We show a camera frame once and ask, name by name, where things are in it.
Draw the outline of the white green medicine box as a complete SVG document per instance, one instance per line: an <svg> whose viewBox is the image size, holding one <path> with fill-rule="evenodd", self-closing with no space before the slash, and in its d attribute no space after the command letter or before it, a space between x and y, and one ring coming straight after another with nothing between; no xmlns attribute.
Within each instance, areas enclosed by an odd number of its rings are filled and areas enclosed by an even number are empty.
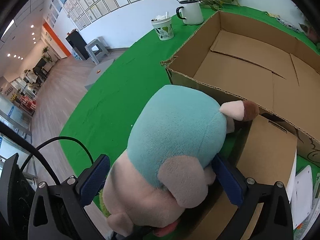
<svg viewBox="0 0 320 240"><path fill-rule="evenodd" d="M309 165L296 175L291 211L293 239L304 239L319 217L319 172L313 180Z"/></svg>

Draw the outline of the white plastic device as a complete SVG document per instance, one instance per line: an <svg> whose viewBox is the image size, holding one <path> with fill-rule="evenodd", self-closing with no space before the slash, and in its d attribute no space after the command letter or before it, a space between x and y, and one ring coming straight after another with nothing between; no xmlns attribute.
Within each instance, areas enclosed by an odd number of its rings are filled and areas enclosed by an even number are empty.
<svg viewBox="0 0 320 240"><path fill-rule="evenodd" d="M293 193L291 197L291 213L293 229L310 215L313 200L312 169L307 165L295 177Z"/></svg>

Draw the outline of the small brown cardboard box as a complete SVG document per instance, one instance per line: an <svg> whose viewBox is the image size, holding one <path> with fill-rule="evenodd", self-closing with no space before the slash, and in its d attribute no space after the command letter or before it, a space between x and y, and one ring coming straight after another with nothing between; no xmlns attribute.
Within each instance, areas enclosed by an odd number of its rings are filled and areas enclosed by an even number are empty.
<svg viewBox="0 0 320 240"><path fill-rule="evenodd" d="M286 186L295 161L297 137L278 124L257 116L249 129L236 167L262 184L281 181ZM216 239L236 212L223 192L186 239Z"/></svg>

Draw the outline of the pig plush toy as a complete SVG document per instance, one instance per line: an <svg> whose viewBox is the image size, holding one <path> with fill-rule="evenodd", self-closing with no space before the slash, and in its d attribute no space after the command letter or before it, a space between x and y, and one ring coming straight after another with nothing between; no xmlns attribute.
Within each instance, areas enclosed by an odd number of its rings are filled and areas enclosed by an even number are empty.
<svg viewBox="0 0 320 240"><path fill-rule="evenodd" d="M248 100L219 104L192 88L159 89L107 175L103 203L109 227L124 237L135 226L157 228L159 236L174 231L182 213L205 200L216 178L210 163L235 122L258 114Z"/></svg>

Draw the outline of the green tablecloth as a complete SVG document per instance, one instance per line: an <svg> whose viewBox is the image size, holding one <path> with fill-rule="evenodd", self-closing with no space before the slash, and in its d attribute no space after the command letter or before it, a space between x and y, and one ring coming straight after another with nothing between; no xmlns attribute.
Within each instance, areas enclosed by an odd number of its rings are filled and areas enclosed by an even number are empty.
<svg viewBox="0 0 320 240"><path fill-rule="evenodd" d="M266 12L236 5L227 5L220 11L267 23L302 41L319 55L304 34L286 28ZM203 9L204 21L220 11ZM62 130L63 135L79 139L93 157L106 153L115 160L120 155L131 126L147 101L158 89L172 84L162 62L200 26L185 25L177 17L172 22L174 38L161 41L155 31L150 31L114 61L79 102Z"/></svg>

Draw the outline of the round grey stool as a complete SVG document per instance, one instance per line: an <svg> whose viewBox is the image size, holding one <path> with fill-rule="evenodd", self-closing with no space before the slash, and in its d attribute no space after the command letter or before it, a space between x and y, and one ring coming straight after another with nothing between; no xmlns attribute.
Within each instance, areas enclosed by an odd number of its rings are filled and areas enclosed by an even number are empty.
<svg viewBox="0 0 320 240"><path fill-rule="evenodd" d="M114 63L115 59L110 59L96 65L90 72L85 88L90 90L90 88L95 84L95 82L103 75L103 73Z"/></svg>

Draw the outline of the grey plastic stool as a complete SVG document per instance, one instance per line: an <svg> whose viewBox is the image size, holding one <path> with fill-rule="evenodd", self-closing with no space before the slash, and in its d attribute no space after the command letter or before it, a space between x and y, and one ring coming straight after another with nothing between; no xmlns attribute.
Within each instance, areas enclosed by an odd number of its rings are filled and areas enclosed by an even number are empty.
<svg viewBox="0 0 320 240"><path fill-rule="evenodd" d="M110 54L107 48L98 39L93 39L91 42L86 44L85 50L96 65L100 63L100 60L104 55L108 56Z"/></svg>

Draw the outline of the black cabinet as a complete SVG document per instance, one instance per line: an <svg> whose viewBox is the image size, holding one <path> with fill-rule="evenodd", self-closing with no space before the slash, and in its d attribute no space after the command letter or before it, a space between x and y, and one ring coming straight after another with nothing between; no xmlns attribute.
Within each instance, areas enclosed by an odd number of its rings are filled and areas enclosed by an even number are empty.
<svg viewBox="0 0 320 240"><path fill-rule="evenodd" d="M89 54L85 48L87 43L76 29L67 34L66 40L82 60L89 59Z"/></svg>

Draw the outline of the large open cardboard box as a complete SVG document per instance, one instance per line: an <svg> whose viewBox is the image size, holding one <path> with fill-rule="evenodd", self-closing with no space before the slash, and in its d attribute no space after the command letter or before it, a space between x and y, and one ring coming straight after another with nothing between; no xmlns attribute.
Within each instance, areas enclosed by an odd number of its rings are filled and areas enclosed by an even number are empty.
<svg viewBox="0 0 320 240"><path fill-rule="evenodd" d="M298 153L319 164L319 55L267 23L217 12L162 62L172 84L219 103L255 102L298 138Z"/></svg>

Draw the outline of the right potted plant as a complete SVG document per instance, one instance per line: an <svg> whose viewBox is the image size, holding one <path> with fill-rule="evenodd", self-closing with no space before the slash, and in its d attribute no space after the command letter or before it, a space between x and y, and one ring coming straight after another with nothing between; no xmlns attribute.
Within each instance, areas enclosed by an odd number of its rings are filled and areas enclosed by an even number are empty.
<svg viewBox="0 0 320 240"><path fill-rule="evenodd" d="M300 9L298 9L301 16L304 18L304 23L300 23L300 27L303 30L304 34L310 39L317 49L319 50L319 34L315 31L314 27L311 25L306 16L302 13Z"/></svg>

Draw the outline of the colourful pack at back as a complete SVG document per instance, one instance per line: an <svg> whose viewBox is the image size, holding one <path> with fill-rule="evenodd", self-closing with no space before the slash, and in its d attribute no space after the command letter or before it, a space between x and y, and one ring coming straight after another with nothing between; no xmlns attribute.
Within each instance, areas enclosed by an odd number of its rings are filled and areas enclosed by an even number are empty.
<svg viewBox="0 0 320 240"><path fill-rule="evenodd" d="M290 22L287 22L286 20L284 20L284 19L282 19L282 18L279 18L279 17L277 17L276 20L277 20L280 24L282 24L283 26L285 26L286 28L291 29L292 31L295 31L295 32L297 32L297 33L300 32L300 30L299 30L296 26L294 26L293 24L291 24Z"/></svg>

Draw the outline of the yellow item at back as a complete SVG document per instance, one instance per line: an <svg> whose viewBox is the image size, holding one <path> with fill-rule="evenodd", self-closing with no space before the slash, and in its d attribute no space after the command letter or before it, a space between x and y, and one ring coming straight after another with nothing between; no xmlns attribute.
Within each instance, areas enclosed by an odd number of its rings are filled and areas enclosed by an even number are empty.
<svg viewBox="0 0 320 240"><path fill-rule="evenodd" d="M271 18L275 18L275 19L280 19L280 16L279 15L276 15L276 14L272 14L272 13L269 13L269 12L266 12L266 15L271 17Z"/></svg>

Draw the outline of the green patterned paper cup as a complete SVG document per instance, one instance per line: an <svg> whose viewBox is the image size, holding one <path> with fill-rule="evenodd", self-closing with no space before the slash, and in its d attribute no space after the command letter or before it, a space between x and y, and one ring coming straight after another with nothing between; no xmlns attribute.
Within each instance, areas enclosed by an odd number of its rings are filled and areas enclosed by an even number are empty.
<svg viewBox="0 0 320 240"><path fill-rule="evenodd" d="M166 12L165 15L156 16L150 22L161 41L169 40L174 37L171 17L168 12Z"/></svg>

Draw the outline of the white enamel mug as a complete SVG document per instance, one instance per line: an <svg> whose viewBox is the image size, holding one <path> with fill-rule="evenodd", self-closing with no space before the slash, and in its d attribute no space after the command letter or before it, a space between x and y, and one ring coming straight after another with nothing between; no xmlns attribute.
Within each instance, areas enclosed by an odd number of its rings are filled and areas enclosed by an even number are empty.
<svg viewBox="0 0 320 240"><path fill-rule="evenodd" d="M185 0L179 2L176 9L177 17L186 25L200 25L204 22L200 4L197 0Z"/></svg>

